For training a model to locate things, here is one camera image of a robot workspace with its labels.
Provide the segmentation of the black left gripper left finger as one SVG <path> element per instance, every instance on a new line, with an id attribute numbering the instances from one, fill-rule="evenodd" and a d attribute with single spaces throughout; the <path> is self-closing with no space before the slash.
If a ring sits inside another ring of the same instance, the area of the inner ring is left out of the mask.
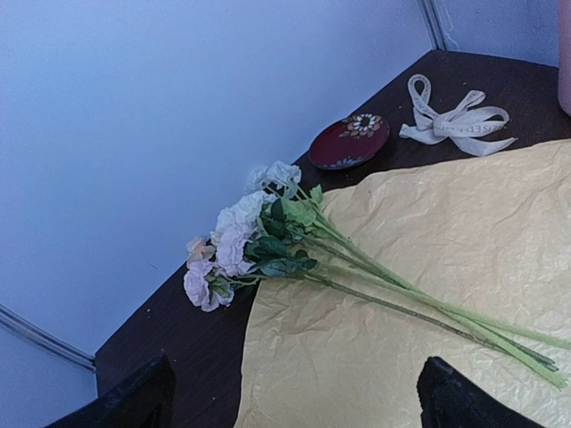
<path id="1" fill-rule="evenodd" d="M 102 397 L 48 428 L 172 426 L 176 376 L 166 355 L 152 359 Z"/>

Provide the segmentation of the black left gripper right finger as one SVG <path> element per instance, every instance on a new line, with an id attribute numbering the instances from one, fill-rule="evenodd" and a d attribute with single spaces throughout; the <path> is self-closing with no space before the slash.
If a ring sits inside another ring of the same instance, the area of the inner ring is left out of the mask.
<path id="1" fill-rule="evenodd" d="M 417 392 L 424 428 L 542 428 L 501 404 L 439 357 L 425 362 Z"/>

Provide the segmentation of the orange yellow wrapping paper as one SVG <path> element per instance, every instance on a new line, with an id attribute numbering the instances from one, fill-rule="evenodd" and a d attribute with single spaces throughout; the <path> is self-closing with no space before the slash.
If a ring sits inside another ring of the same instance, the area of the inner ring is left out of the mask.
<path id="1" fill-rule="evenodd" d="M 570 143 L 399 169 L 324 197 L 368 255 L 432 297 L 570 335 Z M 504 405 L 570 424 L 570 392 L 435 325 L 307 282 L 261 285 L 244 345 L 239 427 L 417 427 L 427 358 Z"/>

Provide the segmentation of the orange flower bouquet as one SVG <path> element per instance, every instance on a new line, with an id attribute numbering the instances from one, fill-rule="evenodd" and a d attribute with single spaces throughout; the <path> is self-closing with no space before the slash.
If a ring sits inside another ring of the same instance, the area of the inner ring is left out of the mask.
<path id="1" fill-rule="evenodd" d="M 322 210 L 323 191 L 301 189 L 302 171 L 275 161 L 252 171 L 244 196 L 223 209 L 209 238 L 186 247 L 183 287 L 203 312 L 229 306 L 236 291 L 267 279 L 305 280 L 422 319 L 504 353 L 562 389 L 554 360 L 515 341 L 559 349 L 568 340 L 497 321 L 442 302 L 384 267 L 343 235 Z"/>

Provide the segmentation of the grey printed ribbon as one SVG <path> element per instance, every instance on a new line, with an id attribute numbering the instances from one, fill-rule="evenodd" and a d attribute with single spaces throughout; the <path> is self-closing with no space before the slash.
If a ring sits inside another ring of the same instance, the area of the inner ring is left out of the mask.
<path id="1" fill-rule="evenodd" d="M 408 91 L 413 105 L 413 126 L 403 124 L 399 137 L 412 139 L 424 145 L 436 145 L 451 140 L 462 152 L 476 157 L 486 157 L 500 152 L 517 139 L 509 137 L 497 141 L 484 138 L 505 128 L 510 121 L 507 111 L 501 107 L 484 106 L 485 92 L 471 90 L 451 111 L 439 113 L 430 105 L 431 81 L 422 74 L 413 75 L 408 81 Z"/>

